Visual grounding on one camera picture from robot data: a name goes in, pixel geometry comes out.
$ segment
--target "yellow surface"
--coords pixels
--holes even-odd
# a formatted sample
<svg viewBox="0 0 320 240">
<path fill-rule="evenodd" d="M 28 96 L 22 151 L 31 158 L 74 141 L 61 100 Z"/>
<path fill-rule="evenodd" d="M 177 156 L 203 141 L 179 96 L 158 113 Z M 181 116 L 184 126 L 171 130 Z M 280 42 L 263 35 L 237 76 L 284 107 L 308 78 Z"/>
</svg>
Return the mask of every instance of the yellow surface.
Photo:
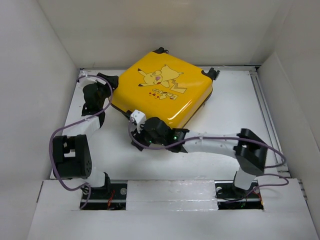
<svg viewBox="0 0 320 240">
<path fill-rule="evenodd" d="M 119 76 L 112 104 L 182 128 L 213 90 L 212 80 L 201 71 L 169 54 L 150 52 Z"/>
</svg>

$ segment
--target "pikachu sticker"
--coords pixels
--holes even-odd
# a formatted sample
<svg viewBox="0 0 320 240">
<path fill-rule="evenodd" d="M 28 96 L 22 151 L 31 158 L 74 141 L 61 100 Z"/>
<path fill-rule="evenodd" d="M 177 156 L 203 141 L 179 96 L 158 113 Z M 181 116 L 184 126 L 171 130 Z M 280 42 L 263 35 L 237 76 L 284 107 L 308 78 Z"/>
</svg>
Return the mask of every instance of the pikachu sticker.
<svg viewBox="0 0 320 240">
<path fill-rule="evenodd" d="M 156 70 L 154 72 L 145 73 L 140 68 L 138 68 L 138 72 L 144 77 L 143 83 L 140 83 L 139 87 L 153 86 L 161 84 L 166 88 L 170 88 L 170 90 L 175 91 L 177 93 L 184 94 L 187 88 L 179 87 L 179 84 L 176 82 L 176 79 L 184 74 L 183 72 L 178 72 L 167 65 L 164 65 L 160 70 Z"/>
</svg>

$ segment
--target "cartoon character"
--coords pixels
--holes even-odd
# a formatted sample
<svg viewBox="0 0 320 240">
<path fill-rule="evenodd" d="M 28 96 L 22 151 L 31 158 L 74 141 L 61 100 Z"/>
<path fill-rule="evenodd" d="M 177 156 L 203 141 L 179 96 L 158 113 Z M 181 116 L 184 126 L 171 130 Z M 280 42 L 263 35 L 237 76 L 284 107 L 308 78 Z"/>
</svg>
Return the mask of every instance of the cartoon character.
<svg viewBox="0 0 320 240">
<path fill-rule="evenodd" d="M 178 93 L 185 93 L 187 90 L 184 87 L 179 87 L 179 84 L 176 82 L 176 78 L 178 78 L 181 74 L 184 74 L 183 72 L 177 72 L 167 65 L 164 65 L 161 70 L 156 70 L 154 72 L 145 73 L 140 68 L 138 68 L 138 72 L 144 76 L 143 80 L 144 83 L 140 83 L 139 87 L 146 87 L 146 86 L 153 86 L 157 84 L 161 84 L 162 86 L 169 88 L 170 83 L 173 84 L 173 86 L 170 88 L 170 90 L 178 92 Z"/>
</svg>

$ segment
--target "yellow suitcase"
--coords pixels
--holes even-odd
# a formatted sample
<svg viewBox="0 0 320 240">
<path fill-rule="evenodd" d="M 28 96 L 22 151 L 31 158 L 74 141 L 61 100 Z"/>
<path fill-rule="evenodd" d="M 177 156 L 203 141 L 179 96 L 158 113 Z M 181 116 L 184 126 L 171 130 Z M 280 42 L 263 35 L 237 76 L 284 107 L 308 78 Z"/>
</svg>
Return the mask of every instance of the yellow suitcase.
<svg viewBox="0 0 320 240">
<path fill-rule="evenodd" d="M 182 128 L 209 98 L 220 71 L 205 73 L 163 47 L 149 52 L 118 79 L 112 106 L 127 117 L 134 111 Z"/>
</svg>

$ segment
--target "pikachu ear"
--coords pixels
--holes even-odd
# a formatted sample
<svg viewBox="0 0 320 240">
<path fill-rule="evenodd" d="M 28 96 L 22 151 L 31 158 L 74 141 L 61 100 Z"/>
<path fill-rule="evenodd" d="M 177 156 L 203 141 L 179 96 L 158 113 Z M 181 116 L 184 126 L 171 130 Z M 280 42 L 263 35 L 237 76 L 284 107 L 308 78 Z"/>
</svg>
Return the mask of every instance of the pikachu ear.
<svg viewBox="0 0 320 240">
<path fill-rule="evenodd" d="M 145 86 L 149 86 L 149 84 L 144 82 L 144 83 L 140 83 L 138 86 L 139 87 L 145 87 Z"/>
<path fill-rule="evenodd" d="M 147 74 L 146 74 L 144 71 L 142 71 L 140 68 L 138 68 L 138 72 L 139 72 L 142 76 L 147 76 Z"/>
</svg>

